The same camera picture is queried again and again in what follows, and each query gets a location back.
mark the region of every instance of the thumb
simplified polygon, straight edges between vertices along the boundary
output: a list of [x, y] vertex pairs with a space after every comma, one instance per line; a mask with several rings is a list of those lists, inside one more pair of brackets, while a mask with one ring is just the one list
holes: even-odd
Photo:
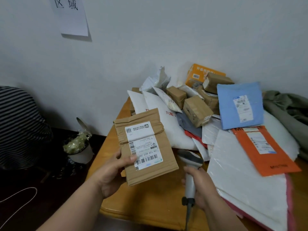
[[125, 156], [121, 157], [120, 159], [117, 159], [114, 161], [114, 164], [117, 169], [123, 168], [129, 164], [133, 164], [137, 159], [136, 155], [131, 155], [131, 156]]
[[189, 173], [191, 176], [195, 177], [198, 175], [199, 171], [193, 167], [184, 167], [184, 171]]

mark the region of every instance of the cardboard flap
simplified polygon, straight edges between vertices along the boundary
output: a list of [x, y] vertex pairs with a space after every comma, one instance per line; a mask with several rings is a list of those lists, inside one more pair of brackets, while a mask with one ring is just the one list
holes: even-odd
[[119, 143], [128, 143], [125, 127], [150, 122], [154, 134], [160, 134], [164, 131], [164, 125], [160, 122], [158, 108], [133, 115], [131, 117], [117, 119], [114, 121], [116, 132], [118, 135]]

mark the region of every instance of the white wall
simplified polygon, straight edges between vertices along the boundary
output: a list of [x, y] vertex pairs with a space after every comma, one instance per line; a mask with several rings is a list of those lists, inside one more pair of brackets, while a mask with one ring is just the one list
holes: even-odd
[[62, 36], [48, 0], [0, 0], [0, 84], [48, 121], [107, 135], [126, 90], [195, 62], [308, 97], [308, 0], [83, 0], [91, 37]]

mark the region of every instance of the person's right hand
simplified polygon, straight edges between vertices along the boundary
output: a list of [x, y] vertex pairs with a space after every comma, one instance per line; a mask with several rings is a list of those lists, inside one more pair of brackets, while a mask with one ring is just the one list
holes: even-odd
[[202, 210], [205, 209], [211, 197], [220, 197], [210, 175], [203, 168], [198, 170], [193, 167], [184, 167], [184, 171], [193, 176], [196, 187], [195, 202]]

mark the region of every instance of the forearm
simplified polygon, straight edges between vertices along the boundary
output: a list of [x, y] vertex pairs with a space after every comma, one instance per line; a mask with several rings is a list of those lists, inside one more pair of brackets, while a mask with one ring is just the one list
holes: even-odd
[[100, 188], [88, 180], [37, 231], [91, 230], [102, 201]]
[[205, 203], [204, 212], [210, 231], [247, 231], [236, 214], [219, 195], [205, 199]]

